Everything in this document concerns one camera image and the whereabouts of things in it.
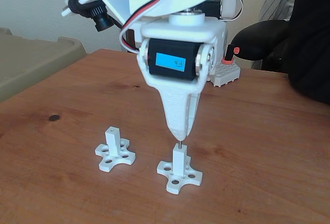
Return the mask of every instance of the white bracket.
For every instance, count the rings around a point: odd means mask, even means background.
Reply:
[[[157,173],[168,178],[166,190],[172,194],[179,194],[182,186],[194,184],[200,186],[203,173],[190,167],[190,156],[187,156],[187,146],[178,143],[173,149],[173,163],[161,161],[157,166]]]
[[[100,144],[95,150],[97,156],[103,157],[98,165],[101,171],[110,172],[118,164],[132,165],[135,153],[127,150],[129,140],[120,138],[119,128],[110,127],[105,132],[107,144]]]

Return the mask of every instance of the black chair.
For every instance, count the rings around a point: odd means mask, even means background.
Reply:
[[[237,57],[250,61],[262,60],[261,69],[265,71],[286,72],[282,55],[289,36],[288,22],[270,20],[258,22],[241,30],[228,47],[238,47]]]

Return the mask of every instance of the cable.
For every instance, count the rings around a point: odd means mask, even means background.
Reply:
[[[127,32],[127,30],[130,28],[130,26],[136,22],[138,19],[140,19],[142,16],[144,16],[146,13],[148,13],[151,9],[155,8],[161,0],[151,0],[150,2],[144,4],[139,9],[137,9],[126,21],[126,23],[123,25],[122,30],[119,35],[119,40],[121,45],[128,50],[131,53],[137,54],[139,50],[135,47],[132,47],[128,44],[128,42],[124,39],[124,34]]]
[[[240,9],[240,11],[238,12],[238,14],[236,15],[236,16],[234,16],[233,18],[229,18],[229,19],[222,19],[222,18],[220,18],[220,20],[222,20],[222,21],[234,21],[234,20],[236,20],[236,19],[238,19],[240,16],[241,16],[241,14],[242,14],[242,12],[243,12],[243,0],[239,0],[240,1],[240,3],[241,3],[241,9]]]

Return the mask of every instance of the white wall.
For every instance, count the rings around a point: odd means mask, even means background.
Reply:
[[[62,17],[64,0],[0,0],[0,27],[27,39],[56,41],[59,36],[79,39],[87,52],[99,48],[121,50],[115,26],[97,32],[91,19]]]
[[[264,0],[244,0],[244,10],[241,17],[233,22],[228,22],[228,44],[234,36],[242,29],[258,22],[258,15]],[[237,58],[240,67],[251,67],[251,61]]]

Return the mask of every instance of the black servo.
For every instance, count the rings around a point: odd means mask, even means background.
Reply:
[[[148,65],[151,75],[193,80],[196,56],[202,43],[150,39]]]

